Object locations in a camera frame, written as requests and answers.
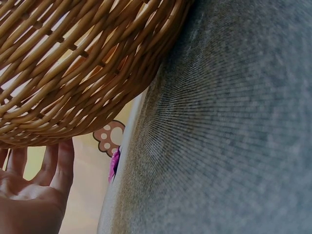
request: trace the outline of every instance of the pink object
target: pink object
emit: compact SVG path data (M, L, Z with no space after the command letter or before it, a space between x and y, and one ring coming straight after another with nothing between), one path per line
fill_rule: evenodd
M117 172L117 167L119 163L119 158L120 158L120 147L113 153L111 164L109 167L109 175L108 175L108 182L110 183L114 177L114 175Z

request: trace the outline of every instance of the gray fabric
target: gray fabric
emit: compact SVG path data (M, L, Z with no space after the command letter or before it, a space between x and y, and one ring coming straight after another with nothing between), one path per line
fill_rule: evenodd
M102 233L312 233L311 43L311 0L196 0Z

